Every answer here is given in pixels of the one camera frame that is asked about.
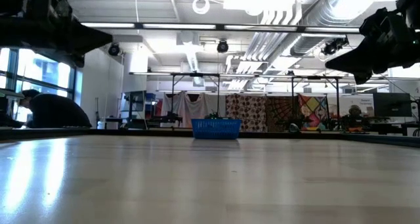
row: dark jacket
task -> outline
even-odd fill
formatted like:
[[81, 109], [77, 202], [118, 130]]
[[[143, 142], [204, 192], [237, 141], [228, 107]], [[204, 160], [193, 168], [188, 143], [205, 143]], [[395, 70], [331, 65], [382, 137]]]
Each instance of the dark jacket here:
[[30, 128], [92, 127], [86, 113], [71, 99], [40, 94], [30, 101]]

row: plastic basket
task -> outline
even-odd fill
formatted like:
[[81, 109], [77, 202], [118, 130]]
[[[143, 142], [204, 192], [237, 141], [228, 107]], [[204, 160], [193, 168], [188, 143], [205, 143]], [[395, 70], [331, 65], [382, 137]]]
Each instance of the plastic basket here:
[[241, 120], [192, 119], [196, 139], [237, 139]]

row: table surface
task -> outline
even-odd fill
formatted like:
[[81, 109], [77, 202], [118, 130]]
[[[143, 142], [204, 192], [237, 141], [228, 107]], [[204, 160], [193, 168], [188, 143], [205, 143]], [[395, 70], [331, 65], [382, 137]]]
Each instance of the table surface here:
[[82, 136], [0, 144], [0, 223], [420, 223], [420, 150]]

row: colorful tapestry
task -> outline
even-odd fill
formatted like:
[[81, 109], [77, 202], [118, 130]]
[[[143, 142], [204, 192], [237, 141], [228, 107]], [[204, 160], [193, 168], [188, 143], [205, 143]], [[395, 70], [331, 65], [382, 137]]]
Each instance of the colorful tapestry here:
[[[266, 116], [268, 132], [287, 131], [286, 122], [292, 117], [292, 97], [267, 97]], [[299, 108], [295, 97], [295, 109]]]
[[325, 129], [322, 122], [327, 119], [327, 98], [299, 95], [299, 106], [302, 115], [310, 122], [304, 122], [303, 130]]
[[266, 97], [226, 96], [226, 116], [241, 119], [241, 132], [266, 132]]

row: white ceiling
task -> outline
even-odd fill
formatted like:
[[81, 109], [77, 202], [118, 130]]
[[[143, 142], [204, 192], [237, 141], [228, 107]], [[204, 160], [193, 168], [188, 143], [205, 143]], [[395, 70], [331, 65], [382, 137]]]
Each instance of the white ceiling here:
[[[138, 0], [138, 18], [140, 22], [185, 22], [185, 23], [221, 23], [221, 24], [256, 24], [261, 16], [249, 16], [245, 11], [231, 11], [223, 9], [218, 3], [211, 3], [207, 14], [196, 14], [192, 9], [193, 0], [175, 0], [175, 7], [179, 18], [176, 17], [171, 0]], [[315, 0], [306, 0], [303, 5], [305, 10]], [[135, 0], [69, 0], [75, 15], [81, 22], [136, 22]], [[387, 7], [394, 9], [394, 1], [378, 1], [374, 3], [364, 14], [350, 23], [349, 26], [359, 26], [363, 20], [373, 14], [377, 9]], [[176, 66], [186, 61], [185, 54], [176, 51], [177, 31], [155, 30], [110, 30], [114, 35], [141, 35], [151, 46], [155, 58], [150, 59], [152, 66]], [[198, 32], [201, 38], [214, 39], [205, 41], [206, 53], [198, 53], [200, 62], [225, 62], [226, 55], [215, 52], [217, 41], [227, 39], [231, 44], [230, 49], [246, 51], [254, 33], [243, 32]], [[356, 47], [363, 36], [350, 35], [350, 45]], [[122, 47], [126, 51], [136, 48], [136, 44], [125, 44]], [[300, 70], [320, 70], [324, 62], [318, 56], [304, 58], [298, 64]]]

